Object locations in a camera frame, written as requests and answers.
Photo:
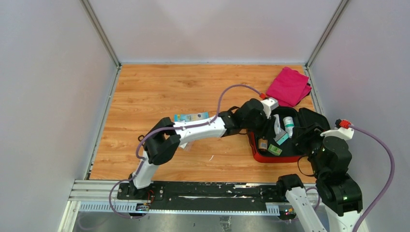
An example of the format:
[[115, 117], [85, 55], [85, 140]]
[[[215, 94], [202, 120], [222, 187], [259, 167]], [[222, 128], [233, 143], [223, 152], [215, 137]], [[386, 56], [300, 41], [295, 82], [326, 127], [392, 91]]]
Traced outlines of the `small white plastic bottle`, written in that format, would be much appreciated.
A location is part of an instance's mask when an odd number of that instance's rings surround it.
[[291, 116], [287, 116], [283, 118], [284, 128], [286, 133], [288, 134], [289, 138], [293, 136], [293, 129], [294, 129], [294, 121]]

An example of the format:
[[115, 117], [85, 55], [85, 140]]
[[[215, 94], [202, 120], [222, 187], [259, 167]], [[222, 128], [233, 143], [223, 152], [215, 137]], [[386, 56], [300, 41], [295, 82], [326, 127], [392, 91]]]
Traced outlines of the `white blue swab packet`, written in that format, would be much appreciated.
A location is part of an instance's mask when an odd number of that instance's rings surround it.
[[275, 114], [275, 115], [274, 115], [274, 118], [275, 118], [274, 131], [275, 131], [275, 134], [276, 134], [276, 135], [279, 135], [279, 134], [281, 134], [281, 132], [282, 132], [282, 129], [281, 129], [281, 126], [280, 126], [279, 115], [278, 115], [278, 114]]

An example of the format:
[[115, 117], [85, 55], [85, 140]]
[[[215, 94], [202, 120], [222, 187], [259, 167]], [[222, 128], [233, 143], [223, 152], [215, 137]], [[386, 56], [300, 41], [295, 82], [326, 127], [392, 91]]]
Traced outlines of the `brown medicine bottle orange cap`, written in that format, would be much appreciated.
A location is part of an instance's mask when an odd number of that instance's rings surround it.
[[260, 138], [258, 140], [258, 149], [262, 152], [265, 152], [267, 148], [268, 148], [268, 141], [263, 138]]

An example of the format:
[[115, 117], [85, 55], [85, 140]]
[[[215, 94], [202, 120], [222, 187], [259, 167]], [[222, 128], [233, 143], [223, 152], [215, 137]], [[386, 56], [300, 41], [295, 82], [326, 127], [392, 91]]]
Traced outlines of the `red black medicine kit case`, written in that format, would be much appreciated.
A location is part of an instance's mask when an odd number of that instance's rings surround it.
[[288, 125], [293, 123], [294, 127], [307, 127], [314, 123], [318, 124], [325, 131], [330, 129], [327, 118], [307, 108], [299, 110], [279, 106], [272, 111], [273, 124], [280, 124], [281, 132], [264, 136], [256, 135], [251, 131], [246, 131], [253, 158], [260, 163], [289, 163], [296, 162], [304, 153], [299, 151], [292, 138], [286, 131]]

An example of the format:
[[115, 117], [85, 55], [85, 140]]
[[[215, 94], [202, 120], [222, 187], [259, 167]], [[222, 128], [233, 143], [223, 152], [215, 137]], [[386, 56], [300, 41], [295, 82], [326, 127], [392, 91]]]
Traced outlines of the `small green box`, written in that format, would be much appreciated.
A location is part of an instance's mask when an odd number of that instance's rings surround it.
[[271, 154], [273, 154], [274, 156], [280, 156], [282, 153], [282, 149], [280, 149], [279, 147], [270, 144], [267, 151]]

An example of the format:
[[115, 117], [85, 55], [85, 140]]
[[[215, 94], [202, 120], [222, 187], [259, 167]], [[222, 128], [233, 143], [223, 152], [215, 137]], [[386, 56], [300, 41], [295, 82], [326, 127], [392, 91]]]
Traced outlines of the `clear bag white gauze pad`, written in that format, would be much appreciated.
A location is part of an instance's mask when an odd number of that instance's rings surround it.
[[179, 147], [183, 149], [184, 151], [190, 151], [192, 145], [193, 145], [193, 142], [188, 142], [188, 143], [181, 144]]

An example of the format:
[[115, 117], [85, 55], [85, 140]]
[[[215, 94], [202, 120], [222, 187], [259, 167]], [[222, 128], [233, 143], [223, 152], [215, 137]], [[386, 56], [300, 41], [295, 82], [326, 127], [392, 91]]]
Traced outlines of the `blue white mask packet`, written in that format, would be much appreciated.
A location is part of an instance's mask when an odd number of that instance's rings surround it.
[[209, 118], [208, 112], [195, 114], [174, 114], [175, 122], [192, 122]]

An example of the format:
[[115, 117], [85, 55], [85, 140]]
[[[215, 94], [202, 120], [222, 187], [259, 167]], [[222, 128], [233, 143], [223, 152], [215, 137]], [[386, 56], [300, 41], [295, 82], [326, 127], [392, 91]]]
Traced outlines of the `clear bag teal header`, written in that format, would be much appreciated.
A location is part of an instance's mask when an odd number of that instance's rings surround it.
[[283, 144], [289, 138], [288, 133], [282, 130], [281, 134], [276, 135], [274, 140], [278, 145]]

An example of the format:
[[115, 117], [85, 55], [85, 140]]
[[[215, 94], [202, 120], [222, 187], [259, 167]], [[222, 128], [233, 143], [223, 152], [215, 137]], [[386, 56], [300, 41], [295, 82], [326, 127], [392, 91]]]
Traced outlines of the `black handled scissors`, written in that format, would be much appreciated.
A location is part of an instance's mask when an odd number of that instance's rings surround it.
[[144, 135], [140, 135], [138, 136], [138, 141], [142, 142], [144, 140], [145, 136]]

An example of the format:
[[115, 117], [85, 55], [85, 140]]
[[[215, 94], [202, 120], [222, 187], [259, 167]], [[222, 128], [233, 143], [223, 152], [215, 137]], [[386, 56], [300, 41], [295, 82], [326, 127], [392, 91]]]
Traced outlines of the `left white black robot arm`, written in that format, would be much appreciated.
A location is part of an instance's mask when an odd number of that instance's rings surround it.
[[278, 107], [273, 98], [250, 99], [241, 107], [232, 107], [214, 117], [192, 122], [172, 122], [161, 119], [145, 135], [139, 144], [143, 149], [140, 164], [135, 172], [119, 185], [118, 197], [141, 200], [154, 196], [149, 188], [151, 180], [160, 165], [169, 162], [182, 144], [206, 138], [222, 138], [237, 135], [241, 131], [265, 133], [272, 126], [272, 111]]

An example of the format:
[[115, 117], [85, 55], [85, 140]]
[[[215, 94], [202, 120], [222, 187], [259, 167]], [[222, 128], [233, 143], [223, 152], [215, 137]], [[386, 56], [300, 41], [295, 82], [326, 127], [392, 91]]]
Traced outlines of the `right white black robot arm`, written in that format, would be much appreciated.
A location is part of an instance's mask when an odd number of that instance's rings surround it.
[[[311, 164], [330, 230], [352, 232], [363, 209], [363, 197], [359, 185], [347, 173], [352, 159], [347, 141], [353, 138], [354, 129], [348, 121], [341, 123], [333, 130], [325, 130], [316, 123], [295, 127], [292, 142], [307, 155]], [[290, 203], [304, 231], [326, 231], [297, 174], [279, 177], [276, 195], [279, 200]]]

